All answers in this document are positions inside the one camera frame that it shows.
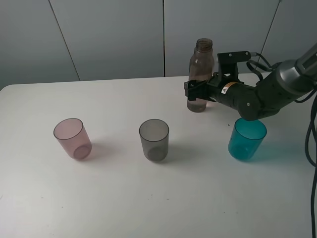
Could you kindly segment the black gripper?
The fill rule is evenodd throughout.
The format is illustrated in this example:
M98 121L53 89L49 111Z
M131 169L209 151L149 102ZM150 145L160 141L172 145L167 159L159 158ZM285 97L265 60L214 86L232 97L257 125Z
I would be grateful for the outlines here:
M210 99L233 109L238 109L239 100L250 89L249 85L244 84L238 78L218 72L212 75L209 84L207 82L207 80L184 82L185 96L188 101L197 99L208 101Z

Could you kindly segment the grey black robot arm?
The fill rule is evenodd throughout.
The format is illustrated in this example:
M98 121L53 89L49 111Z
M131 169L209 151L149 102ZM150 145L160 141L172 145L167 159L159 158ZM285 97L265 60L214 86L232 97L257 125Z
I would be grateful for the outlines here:
M316 89L316 45L298 59L285 60L273 66L252 61L254 55L249 51L218 54L219 71L202 82L185 82L186 97L190 101L203 99L221 103L237 110L243 119L253 121L277 114L283 107ZM254 64L269 74L263 77L252 68L259 81L255 87L246 85L238 78L239 62Z

